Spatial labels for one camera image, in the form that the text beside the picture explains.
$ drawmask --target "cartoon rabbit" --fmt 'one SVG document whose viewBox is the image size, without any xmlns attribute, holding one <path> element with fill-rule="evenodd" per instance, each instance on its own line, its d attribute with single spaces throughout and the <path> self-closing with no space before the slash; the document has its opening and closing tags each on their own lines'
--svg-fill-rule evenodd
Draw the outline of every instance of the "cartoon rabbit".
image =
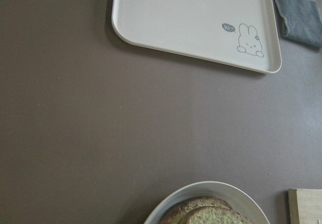
<svg viewBox="0 0 322 224">
<path fill-rule="evenodd" d="M 264 57 L 262 44 L 254 26 L 248 27 L 246 24 L 240 24 L 239 33 L 239 46 L 237 47 L 239 52 Z"/>
</svg>

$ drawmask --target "cutting board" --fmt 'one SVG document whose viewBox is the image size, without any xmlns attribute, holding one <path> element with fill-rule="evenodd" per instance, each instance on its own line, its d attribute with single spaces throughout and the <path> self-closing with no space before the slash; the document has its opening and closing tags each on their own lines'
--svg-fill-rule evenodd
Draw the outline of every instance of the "cutting board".
<svg viewBox="0 0 322 224">
<path fill-rule="evenodd" d="M 322 190 L 288 191 L 291 224 L 322 224 Z"/>
</svg>

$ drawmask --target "white tray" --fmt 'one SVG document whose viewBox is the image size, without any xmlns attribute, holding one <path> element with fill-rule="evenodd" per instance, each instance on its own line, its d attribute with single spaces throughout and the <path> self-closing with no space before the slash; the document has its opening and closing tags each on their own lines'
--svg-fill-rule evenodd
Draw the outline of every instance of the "white tray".
<svg viewBox="0 0 322 224">
<path fill-rule="evenodd" d="M 114 0 L 124 41 L 262 73 L 281 67 L 272 0 Z"/>
</svg>

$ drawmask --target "bread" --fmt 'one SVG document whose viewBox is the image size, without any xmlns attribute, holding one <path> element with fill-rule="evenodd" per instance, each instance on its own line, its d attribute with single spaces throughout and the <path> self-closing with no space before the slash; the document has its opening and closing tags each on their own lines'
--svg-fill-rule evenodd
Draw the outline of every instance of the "bread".
<svg viewBox="0 0 322 224">
<path fill-rule="evenodd" d="M 221 207 L 204 206 L 186 214 L 179 224 L 253 224 L 239 213 Z"/>
<path fill-rule="evenodd" d="M 178 224 L 188 212 L 202 206 L 218 206 L 231 209 L 231 206 L 222 199 L 214 197 L 192 198 L 171 207 L 162 217 L 159 224 Z"/>
</svg>

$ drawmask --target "gray cloth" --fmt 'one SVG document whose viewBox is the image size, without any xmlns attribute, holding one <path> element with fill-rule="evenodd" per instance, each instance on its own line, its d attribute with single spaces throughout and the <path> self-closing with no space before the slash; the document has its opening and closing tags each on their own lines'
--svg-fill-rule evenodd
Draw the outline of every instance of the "gray cloth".
<svg viewBox="0 0 322 224">
<path fill-rule="evenodd" d="M 289 39 L 322 47 L 322 20 L 314 0 L 275 0 L 283 18 L 283 35 Z"/>
</svg>

